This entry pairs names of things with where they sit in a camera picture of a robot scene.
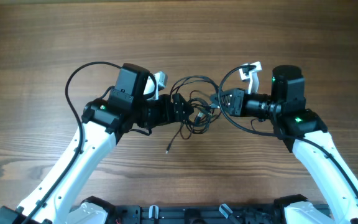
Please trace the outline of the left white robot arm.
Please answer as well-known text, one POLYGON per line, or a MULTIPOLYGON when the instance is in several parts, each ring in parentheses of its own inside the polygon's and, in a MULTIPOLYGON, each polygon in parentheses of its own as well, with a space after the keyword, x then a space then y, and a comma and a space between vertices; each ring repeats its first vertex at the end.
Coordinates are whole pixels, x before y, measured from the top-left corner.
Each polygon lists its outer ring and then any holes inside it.
POLYGON ((78 129, 65 152, 37 188, 16 209, 0 208, 0 223, 109 223, 114 205, 90 197, 73 208, 99 162, 134 130, 150 135, 152 128, 185 122, 194 109, 181 94, 160 95, 166 76, 130 63, 119 68, 115 85, 75 113, 78 129))

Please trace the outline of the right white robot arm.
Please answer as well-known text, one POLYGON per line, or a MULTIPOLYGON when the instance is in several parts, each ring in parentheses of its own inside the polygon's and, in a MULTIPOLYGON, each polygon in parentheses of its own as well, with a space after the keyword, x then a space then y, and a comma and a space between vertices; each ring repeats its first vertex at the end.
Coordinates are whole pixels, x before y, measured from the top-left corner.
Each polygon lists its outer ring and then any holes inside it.
POLYGON ((305 79, 301 68, 279 65, 272 70, 271 94, 257 89, 258 63, 243 64, 229 71, 221 80, 211 101, 235 127, 259 136, 275 137, 284 142, 307 169, 326 200, 332 217, 316 210, 307 198, 293 195, 275 201, 284 223, 358 223, 358 180, 341 157, 328 127, 317 113, 306 108, 305 79), (223 90, 234 72, 239 72, 248 89, 223 90), (235 117, 269 120, 273 131, 265 133, 236 123, 235 117))

